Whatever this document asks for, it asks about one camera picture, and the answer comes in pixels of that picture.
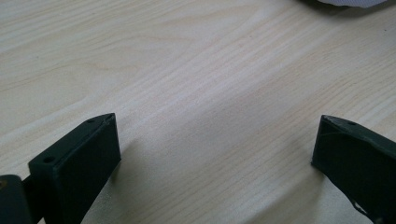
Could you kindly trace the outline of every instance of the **light wood surface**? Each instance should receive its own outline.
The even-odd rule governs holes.
[[[322,114],[396,140],[396,6],[1,1],[0,174],[115,112],[83,223],[371,223],[309,162]]]

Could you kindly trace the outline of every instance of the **wooden table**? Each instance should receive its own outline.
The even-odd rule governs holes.
[[[0,174],[115,112],[83,223],[371,223],[309,162],[320,115],[396,140],[396,6],[2,1]]]

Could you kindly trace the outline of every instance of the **wood grain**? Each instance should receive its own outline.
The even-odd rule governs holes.
[[[396,140],[396,7],[2,1],[0,174],[117,114],[83,223],[370,223],[314,170],[319,117]]]

